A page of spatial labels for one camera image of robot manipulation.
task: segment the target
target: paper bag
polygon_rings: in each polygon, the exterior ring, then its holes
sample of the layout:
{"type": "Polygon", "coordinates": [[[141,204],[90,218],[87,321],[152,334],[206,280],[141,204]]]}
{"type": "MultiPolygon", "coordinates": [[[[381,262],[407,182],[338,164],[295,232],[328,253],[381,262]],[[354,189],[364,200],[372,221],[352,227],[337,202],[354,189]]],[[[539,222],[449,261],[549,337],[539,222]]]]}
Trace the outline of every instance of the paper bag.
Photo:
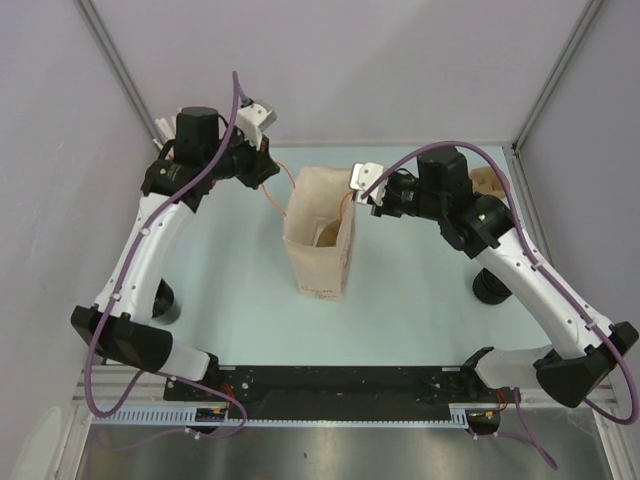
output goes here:
{"type": "Polygon", "coordinates": [[[344,298],[355,233],[354,203],[342,202],[350,191],[350,175],[349,169],[305,167],[296,180],[284,219],[284,243],[305,295],[344,298]],[[335,246],[317,247],[325,227],[339,218],[335,246]]]}

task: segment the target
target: grey wall panel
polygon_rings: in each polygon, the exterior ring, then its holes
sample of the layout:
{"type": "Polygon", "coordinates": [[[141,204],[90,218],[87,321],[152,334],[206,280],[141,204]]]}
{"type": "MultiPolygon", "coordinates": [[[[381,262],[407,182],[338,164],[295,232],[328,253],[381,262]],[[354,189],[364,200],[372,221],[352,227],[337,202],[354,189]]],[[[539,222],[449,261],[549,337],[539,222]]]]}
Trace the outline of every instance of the grey wall panel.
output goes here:
{"type": "Polygon", "coordinates": [[[153,148],[73,2],[0,2],[0,478],[68,405],[153,148]]]}
{"type": "MultiPolygon", "coordinates": [[[[522,152],[557,268],[614,322],[638,329],[639,24],[639,2],[608,2],[522,152]]],[[[637,376],[640,346],[629,362],[637,376]]],[[[633,433],[640,447],[640,427],[633,433]]]]}
{"type": "Polygon", "coordinates": [[[94,0],[152,115],[228,111],[276,142],[509,142],[588,0],[94,0]]]}

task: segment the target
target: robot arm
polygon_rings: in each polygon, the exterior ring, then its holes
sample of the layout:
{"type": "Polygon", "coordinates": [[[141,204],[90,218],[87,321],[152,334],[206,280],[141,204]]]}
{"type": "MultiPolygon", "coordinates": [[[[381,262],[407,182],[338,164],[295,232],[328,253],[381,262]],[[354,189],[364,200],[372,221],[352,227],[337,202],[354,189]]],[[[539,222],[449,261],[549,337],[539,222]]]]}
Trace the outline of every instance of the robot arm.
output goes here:
{"type": "Polygon", "coordinates": [[[205,379],[213,385],[219,376],[217,357],[176,342],[170,332],[149,323],[155,317],[169,323],[179,315],[173,291],[162,274],[178,237],[215,182],[236,177],[245,186],[257,189],[280,171],[269,154],[269,139],[263,135],[275,120],[273,109],[262,101],[247,99],[238,110],[237,125],[226,151],[209,174],[176,203],[156,217],[151,216],[207,167],[220,145],[221,119],[216,110],[206,107],[188,107],[178,114],[176,138],[164,145],[146,172],[138,214],[111,277],[94,306],[78,306],[71,317],[73,327],[89,344],[100,317],[114,300],[114,283],[124,269],[127,274],[99,338],[97,352],[148,372],[205,379]],[[171,149],[173,158],[166,159],[171,149]],[[134,242],[140,243],[133,258],[128,258],[134,242]]]}
{"type": "MultiPolygon", "coordinates": [[[[396,171],[365,198],[363,192],[383,171],[373,163],[354,166],[350,186],[357,192],[356,202],[372,205],[375,216],[437,221],[454,249],[484,267],[474,281],[476,296],[497,304],[515,294],[551,340],[551,345],[531,350],[481,349],[468,362],[479,377],[490,388],[542,387],[563,405],[579,405],[616,361],[538,267],[550,271],[582,305],[586,302],[539,254],[539,263],[533,265],[523,253],[508,207],[493,196],[473,193],[466,158],[453,147],[418,156],[418,177],[396,171]]],[[[627,322],[614,325],[588,308],[593,323],[625,354],[638,339],[637,331],[627,322]]]]}

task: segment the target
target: purple cable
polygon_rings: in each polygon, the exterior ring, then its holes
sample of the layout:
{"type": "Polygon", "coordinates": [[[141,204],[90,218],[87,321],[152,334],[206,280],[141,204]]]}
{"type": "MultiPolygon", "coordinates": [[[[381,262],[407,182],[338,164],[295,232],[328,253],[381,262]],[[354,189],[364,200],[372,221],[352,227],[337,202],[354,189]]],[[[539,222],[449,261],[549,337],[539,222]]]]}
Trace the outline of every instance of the purple cable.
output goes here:
{"type": "Polygon", "coordinates": [[[529,435],[529,438],[525,437],[524,435],[520,435],[519,433],[513,433],[513,432],[496,432],[493,435],[478,435],[471,428],[469,428],[469,431],[474,435],[474,439],[475,438],[511,438],[513,440],[518,440],[520,442],[527,443],[538,451],[540,456],[544,459],[545,462],[547,462],[547,464],[551,468],[553,468],[554,470],[558,470],[558,463],[555,461],[555,459],[551,456],[549,452],[547,452],[544,448],[542,448],[542,445],[540,445],[536,437],[533,435],[533,432],[531,431],[531,427],[529,427],[529,423],[524,418],[524,412],[522,411],[522,407],[520,406],[520,401],[521,401],[520,389],[519,388],[514,389],[513,393],[514,393],[514,403],[516,404],[516,411],[518,412],[518,417],[520,417],[520,423],[522,423],[522,426],[527,432],[527,435],[529,435]]]}
{"type": "MultiPolygon", "coordinates": [[[[527,242],[527,238],[525,236],[524,229],[522,227],[522,223],[520,222],[520,217],[516,209],[516,202],[513,198],[513,195],[511,194],[511,188],[509,186],[509,181],[507,180],[506,175],[502,170],[500,170],[500,167],[498,167],[496,162],[493,160],[493,158],[489,156],[489,154],[487,154],[484,150],[482,150],[481,148],[477,147],[472,143],[460,142],[457,140],[446,140],[443,142],[436,142],[430,145],[426,145],[424,147],[420,147],[417,150],[414,150],[410,154],[398,160],[396,163],[391,165],[389,169],[385,170],[385,172],[375,182],[373,182],[367,190],[365,190],[362,196],[367,197],[371,195],[371,192],[378,185],[380,185],[393,172],[398,170],[401,166],[403,166],[412,158],[441,147],[466,148],[480,155],[489,164],[489,166],[493,169],[493,171],[498,176],[498,179],[500,180],[500,184],[502,185],[502,189],[504,190],[507,196],[507,203],[509,204],[509,208],[511,209],[511,214],[513,215],[513,220],[514,220],[513,223],[515,224],[515,229],[518,234],[518,239],[520,240],[520,245],[522,246],[522,249],[524,250],[524,253],[527,256],[527,258],[531,261],[532,264],[536,265],[538,263],[538,259],[533,253],[531,246],[527,242]]],[[[580,305],[580,303],[573,297],[573,295],[551,274],[551,272],[549,272],[549,270],[547,270],[544,266],[539,266],[538,271],[558,291],[558,293],[560,293],[560,295],[562,295],[564,299],[567,300],[567,302],[569,302],[569,304],[578,312],[578,314],[580,314],[580,317],[584,320],[584,322],[587,325],[591,325],[593,323],[593,319],[591,318],[591,315],[587,313],[586,309],[582,305],[580,305]]],[[[620,370],[622,371],[622,375],[624,376],[627,382],[627,386],[629,387],[629,393],[631,395],[631,413],[627,418],[617,418],[609,414],[608,412],[604,411],[602,408],[597,406],[595,403],[593,403],[589,399],[585,399],[584,402],[587,405],[589,405],[593,410],[598,412],[600,415],[602,415],[603,417],[605,417],[606,419],[614,423],[618,423],[620,425],[631,425],[632,423],[635,423],[635,421],[638,419],[638,414],[640,413],[640,406],[638,405],[638,391],[636,389],[636,383],[633,379],[633,375],[631,374],[631,370],[629,369],[629,366],[627,365],[627,363],[624,361],[624,358],[622,357],[622,355],[620,355],[620,352],[618,351],[618,349],[611,342],[611,340],[609,340],[609,337],[607,337],[607,335],[602,330],[600,330],[600,328],[597,325],[593,325],[590,328],[593,330],[596,336],[602,341],[602,343],[604,343],[606,347],[611,351],[611,353],[613,354],[613,357],[616,359],[616,362],[618,362],[618,365],[620,365],[620,370]]]]}
{"type": "MultiPolygon", "coordinates": [[[[112,296],[107,302],[107,306],[104,309],[104,312],[100,317],[100,320],[98,321],[98,325],[96,326],[96,329],[93,333],[93,337],[91,338],[91,342],[89,343],[89,352],[87,353],[87,360],[85,362],[85,367],[84,367],[84,395],[87,400],[87,405],[89,406],[89,410],[93,415],[95,415],[98,418],[107,418],[113,415],[115,412],[117,412],[120,409],[120,407],[122,407],[124,402],[127,400],[127,397],[131,393],[131,390],[133,389],[135,383],[138,381],[138,379],[142,375],[142,371],[134,375],[134,377],[131,379],[131,382],[125,389],[122,397],[120,398],[120,400],[116,402],[116,404],[111,410],[108,410],[105,412],[98,408],[98,406],[95,403],[95,399],[93,398],[93,391],[91,386],[93,355],[95,354],[96,347],[98,346],[98,340],[100,339],[100,335],[102,334],[102,331],[104,330],[104,327],[107,323],[109,315],[111,314],[111,311],[113,310],[113,307],[116,303],[116,300],[113,298],[113,295],[120,292],[120,289],[122,288],[122,284],[124,283],[124,280],[127,276],[129,268],[133,263],[133,259],[135,257],[136,251],[138,250],[138,247],[140,246],[142,239],[145,237],[145,235],[142,233],[142,230],[150,228],[153,222],[158,218],[158,216],[160,216],[160,214],[164,210],[166,210],[176,200],[178,200],[185,193],[191,190],[195,185],[197,185],[202,179],[204,179],[209,174],[211,169],[213,169],[213,167],[216,166],[216,163],[218,163],[218,161],[220,160],[220,157],[226,150],[227,145],[229,144],[229,141],[231,140],[231,136],[233,134],[233,127],[236,123],[236,117],[238,114],[238,106],[239,106],[239,96],[240,96],[239,94],[240,82],[238,81],[238,73],[233,72],[232,76],[233,76],[233,105],[231,107],[231,115],[229,116],[229,126],[224,132],[224,135],[222,137],[222,140],[220,141],[220,146],[218,147],[216,154],[213,156],[209,164],[198,175],[196,175],[196,177],[194,177],[184,187],[182,187],[180,190],[174,193],[171,197],[165,200],[165,202],[162,205],[160,205],[151,215],[149,215],[149,218],[147,218],[147,220],[144,222],[144,224],[140,228],[140,232],[134,239],[131,245],[131,248],[129,249],[129,252],[127,253],[127,256],[125,257],[125,260],[122,264],[122,269],[120,270],[120,273],[118,274],[115,285],[113,287],[112,296]]],[[[197,388],[201,388],[203,390],[206,388],[206,387],[203,387],[202,385],[198,385],[198,384],[195,384],[195,385],[197,386],[197,388]]]]}
{"type": "MultiPolygon", "coordinates": [[[[171,376],[169,375],[163,375],[166,378],[171,378],[171,376]]],[[[247,414],[247,410],[244,408],[244,406],[235,398],[231,397],[230,395],[226,395],[222,392],[219,392],[218,390],[214,390],[212,388],[209,387],[205,387],[204,385],[200,385],[199,383],[193,382],[191,380],[188,380],[186,378],[181,378],[181,377],[176,377],[176,380],[178,380],[179,382],[182,383],[186,383],[187,385],[191,386],[191,387],[195,387],[195,388],[199,388],[200,390],[207,392],[211,395],[216,395],[224,400],[226,400],[227,402],[231,402],[233,405],[235,405],[236,407],[238,407],[238,409],[240,410],[240,412],[242,413],[242,422],[240,422],[240,425],[237,425],[235,428],[233,428],[232,430],[228,431],[228,432],[224,432],[224,433],[220,433],[220,434],[216,434],[214,433],[201,433],[201,432],[195,432],[195,435],[200,438],[210,438],[210,439],[216,439],[216,438],[228,438],[231,437],[232,435],[235,435],[236,433],[238,433],[240,430],[242,430],[244,428],[244,426],[246,425],[248,419],[249,419],[249,415],[247,414]]],[[[177,428],[170,428],[168,430],[163,430],[162,432],[156,433],[155,435],[151,435],[150,437],[145,438],[144,440],[140,440],[139,442],[133,443],[131,445],[127,445],[125,447],[109,447],[107,445],[104,445],[101,441],[100,438],[98,437],[98,444],[104,448],[105,450],[109,450],[110,452],[126,452],[128,450],[133,450],[135,448],[138,447],[144,447],[145,445],[150,444],[151,442],[162,438],[162,437],[166,437],[167,435],[174,435],[176,433],[194,433],[194,430],[191,430],[188,427],[177,427],[177,428]]]]}
{"type": "Polygon", "coordinates": [[[244,103],[246,100],[251,100],[249,96],[246,93],[244,93],[244,89],[242,88],[242,85],[240,85],[240,82],[238,82],[238,95],[240,95],[240,100],[241,100],[240,103],[244,103]]]}

